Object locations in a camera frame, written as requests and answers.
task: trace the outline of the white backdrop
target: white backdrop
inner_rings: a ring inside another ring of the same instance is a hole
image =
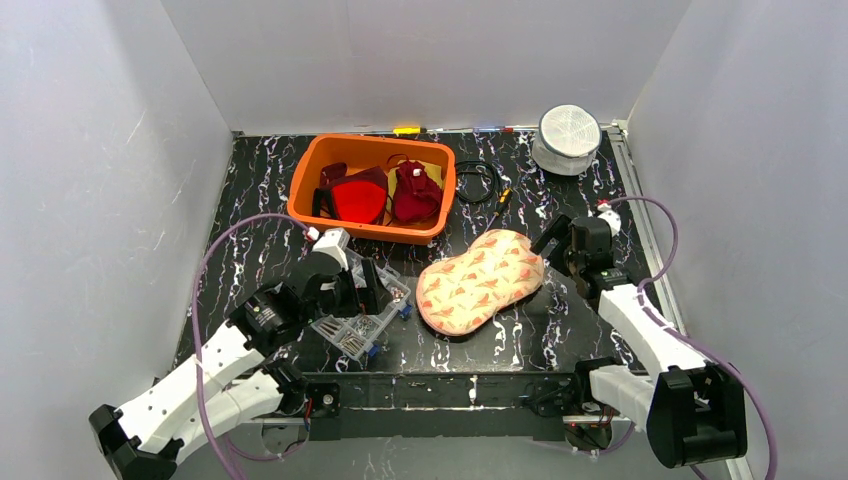
[[[170,367],[231,136],[159,2],[2,2],[0,63],[0,478],[114,480],[88,415]]]
[[[683,320],[760,390],[778,479],[848,469],[846,24],[842,1],[698,0],[630,123],[645,193],[680,223]],[[669,230],[657,233],[667,252]],[[760,479],[753,412],[748,424]]]
[[[247,133],[626,118],[689,0],[163,0]]]

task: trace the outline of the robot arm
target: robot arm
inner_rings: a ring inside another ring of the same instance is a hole
[[[273,360],[311,322],[333,315],[378,314],[391,301],[376,267],[362,261],[365,287],[348,266],[342,229],[327,231],[289,275],[239,306],[203,345],[203,392],[217,437],[283,403],[302,401],[305,382],[285,359]],[[262,366],[248,380],[236,377]],[[197,409],[197,359],[180,364],[155,386],[118,408],[103,405],[89,416],[98,447],[121,480],[167,479],[206,443]]]
[[[609,405],[646,430],[651,448],[666,467],[736,458],[747,451],[745,403],[739,382],[701,353],[666,332],[673,325],[639,303],[636,286],[615,266],[612,239],[621,222],[603,206],[597,216],[560,216],[534,244],[541,253],[556,239],[547,259],[574,279],[578,293],[627,341],[648,372],[637,376],[615,359],[578,362],[571,390],[578,405]]]

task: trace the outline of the patterned oven mitt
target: patterned oven mitt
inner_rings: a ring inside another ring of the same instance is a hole
[[[490,230],[464,254],[427,267],[418,279],[421,317],[444,335],[466,335],[542,286],[545,265],[530,239]]]

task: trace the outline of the black marble table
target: black marble table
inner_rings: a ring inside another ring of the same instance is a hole
[[[242,137],[234,141],[210,243],[241,219],[263,212],[285,212],[295,165],[313,138]],[[531,132],[409,138],[447,145],[457,161],[491,162],[504,184],[515,192],[501,227],[531,239],[560,213],[585,215],[598,200],[624,195],[606,134],[596,162],[579,177],[556,176],[538,168],[529,157]],[[482,191],[482,181],[479,176],[465,176],[459,183],[474,196]],[[455,201],[445,231],[426,246],[354,239],[350,247],[376,259],[378,265],[388,264],[400,272],[414,294],[418,275],[426,266],[463,253],[483,232],[494,201],[483,205]],[[638,232],[627,206],[619,211],[622,232],[615,240],[619,263],[640,279],[647,276],[648,268]],[[285,275],[289,265],[303,254],[302,234],[285,223],[265,221],[231,236],[202,279],[202,337],[208,338],[259,284]],[[187,323],[175,363],[193,352],[190,329]],[[469,337],[456,340],[436,334],[413,313],[407,320],[393,320],[378,343],[380,349],[374,357],[357,361],[306,329],[295,343],[285,347],[285,354],[307,374],[569,372],[580,359],[614,355],[628,364],[635,360],[621,337],[576,295],[574,284],[552,270],[535,296],[501,311]]]

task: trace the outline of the dark red cloth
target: dark red cloth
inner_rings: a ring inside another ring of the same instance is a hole
[[[413,172],[419,169],[416,177]],[[439,212],[442,189],[427,176],[424,165],[416,161],[403,162],[395,170],[397,188],[392,198],[392,215],[403,223],[417,223]]]
[[[380,223],[386,211],[389,180],[380,167],[372,167],[341,178],[332,178],[341,171],[338,165],[329,165],[321,171],[329,183],[315,189],[312,215],[321,216],[321,207],[327,204],[332,218],[354,223]]]

